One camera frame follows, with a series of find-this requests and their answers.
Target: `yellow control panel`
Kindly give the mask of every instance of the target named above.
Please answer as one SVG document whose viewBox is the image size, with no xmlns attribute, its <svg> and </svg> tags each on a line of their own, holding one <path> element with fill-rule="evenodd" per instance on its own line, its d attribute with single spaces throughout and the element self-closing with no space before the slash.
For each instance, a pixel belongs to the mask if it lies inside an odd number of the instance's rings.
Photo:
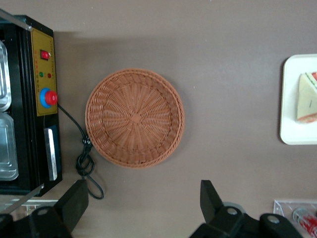
<svg viewBox="0 0 317 238">
<path fill-rule="evenodd" d="M 53 37 L 33 28 L 32 51 L 37 116 L 57 113 Z"/>
</svg>

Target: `black power cord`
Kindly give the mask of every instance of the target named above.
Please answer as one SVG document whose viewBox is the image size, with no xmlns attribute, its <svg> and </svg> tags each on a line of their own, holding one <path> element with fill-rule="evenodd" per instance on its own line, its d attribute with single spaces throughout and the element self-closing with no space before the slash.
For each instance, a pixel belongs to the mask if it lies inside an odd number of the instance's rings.
<svg viewBox="0 0 317 238">
<path fill-rule="evenodd" d="M 82 179 L 85 179 L 85 178 L 89 179 L 99 189 L 100 194 L 101 194 L 100 196 L 96 196 L 88 189 L 89 195 L 91 195 L 95 199 L 101 200 L 105 196 L 104 191 L 101 188 L 101 186 L 90 176 L 91 173 L 95 169 L 95 162 L 93 161 L 93 159 L 89 155 L 89 153 L 93 147 L 93 145 L 89 139 L 89 136 L 85 134 L 83 128 L 81 128 L 81 126 L 78 124 L 78 122 L 60 104 L 58 104 L 57 106 L 59 109 L 61 109 L 66 114 L 66 116 L 69 117 L 69 119 L 71 119 L 75 123 L 75 125 L 78 127 L 81 135 L 83 136 L 82 142 L 84 144 L 84 149 L 83 149 L 83 152 L 81 153 L 81 155 L 78 156 L 78 158 L 76 160 L 76 170 Z"/>
</svg>

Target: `brown woven basket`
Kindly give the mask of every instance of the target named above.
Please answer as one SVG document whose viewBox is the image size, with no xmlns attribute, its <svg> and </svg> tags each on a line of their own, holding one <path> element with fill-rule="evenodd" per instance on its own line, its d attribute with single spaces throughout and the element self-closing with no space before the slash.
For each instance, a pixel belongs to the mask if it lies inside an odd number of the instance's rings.
<svg viewBox="0 0 317 238">
<path fill-rule="evenodd" d="M 145 168 L 165 160 L 184 130 L 182 101 L 162 76 L 144 69 L 109 75 L 91 93 L 85 121 L 96 150 L 114 164 Z"/>
</svg>

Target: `table surface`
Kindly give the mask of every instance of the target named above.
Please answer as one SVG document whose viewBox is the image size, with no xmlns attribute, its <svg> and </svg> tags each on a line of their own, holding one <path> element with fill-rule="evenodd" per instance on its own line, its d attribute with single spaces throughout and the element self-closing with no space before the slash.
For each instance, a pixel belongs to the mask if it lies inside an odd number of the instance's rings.
<svg viewBox="0 0 317 238">
<path fill-rule="evenodd" d="M 202 222 L 200 181 L 258 219 L 274 199 L 315 200 L 317 147 L 279 137 L 283 65 L 317 52 L 315 0 L 0 0 L 54 30 L 59 103 L 85 126 L 94 87 L 124 68 L 155 71 L 178 91 L 185 131 L 154 167 L 116 166 L 95 149 L 93 177 L 106 192 L 90 204 L 75 238 L 186 238 Z M 61 112 L 63 181 L 80 177 L 81 135 Z M 1 196 L 9 200 L 11 196 Z"/>
</svg>

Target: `sandwich slice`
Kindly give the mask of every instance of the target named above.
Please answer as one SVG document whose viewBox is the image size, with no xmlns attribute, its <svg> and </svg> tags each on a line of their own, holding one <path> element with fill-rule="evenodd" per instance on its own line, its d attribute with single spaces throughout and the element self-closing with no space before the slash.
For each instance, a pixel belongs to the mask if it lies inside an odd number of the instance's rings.
<svg viewBox="0 0 317 238">
<path fill-rule="evenodd" d="M 297 121 L 310 123 L 317 120 L 317 72 L 303 73 L 299 79 Z"/>
</svg>

